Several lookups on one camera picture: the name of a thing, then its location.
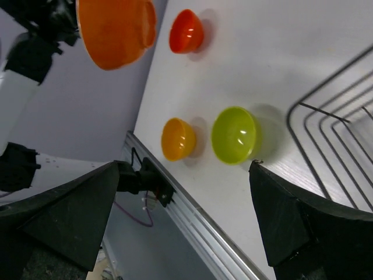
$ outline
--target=plastic bowl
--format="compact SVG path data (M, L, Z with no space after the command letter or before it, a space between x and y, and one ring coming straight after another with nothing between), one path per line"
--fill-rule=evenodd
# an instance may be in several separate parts
M196 145L193 128L179 118L170 119L163 128L161 145L164 157L171 162L189 156Z
M259 152L261 127L246 109L229 107L216 119L211 142L218 159L227 165L238 165Z
M152 0L77 0L76 13L86 50L103 70L133 63L156 39Z
M204 38L202 23L191 10L183 10L176 17L170 31L170 48L176 54L195 51Z

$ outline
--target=white table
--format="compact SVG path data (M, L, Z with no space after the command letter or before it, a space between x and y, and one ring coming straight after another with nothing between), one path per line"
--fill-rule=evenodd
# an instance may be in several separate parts
M198 54L175 55L168 32L186 8L203 19L207 38ZM284 129L284 116L372 43L372 10L370 0L169 0L135 135L269 279L275 274L267 265L247 166L216 159L208 139L213 121L228 106L251 110L264 130L272 130L266 139L281 143L276 153L263 155L264 165L320 194ZM171 117L197 128L198 157L165 160L160 138Z

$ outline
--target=yellow bowl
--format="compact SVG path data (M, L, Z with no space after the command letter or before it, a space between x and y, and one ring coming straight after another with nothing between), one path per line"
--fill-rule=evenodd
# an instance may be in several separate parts
M217 117L211 142L218 159L228 165L238 165L259 152L262 144L261 126L246 109L229 107Z
M196 145L196 135L187 122L172 118L163 128L161 145L164 157L175 162L192 153Z

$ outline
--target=dish rack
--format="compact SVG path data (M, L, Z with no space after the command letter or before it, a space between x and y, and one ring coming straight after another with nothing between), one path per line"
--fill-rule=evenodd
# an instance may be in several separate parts
M373 45L293 104L287 128L325 198L373 212Z

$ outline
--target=black bracket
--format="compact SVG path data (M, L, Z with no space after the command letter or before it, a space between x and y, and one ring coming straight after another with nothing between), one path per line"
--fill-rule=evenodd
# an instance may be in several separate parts
M51 44L33 33L22 33L8 54L4 70L12 70L41 84L52 67L54 53L62 54L58 43Z
M8 143L0 156L0 191L15 192L29 188L36 169L37 152L24 146Z
M372 213L298 187L258 161L249 172L268 265L277 280L373 279Z
M137 157L141 164L139 171L134 171L133 169L134 156ZM140 191L151 191L163 207L166 207L171 202L174 188L148 157L144 157L141 160L136 149L132 148L131 164L128 162L117 163L120 175L117 191L126 191L131 194L138 194Z

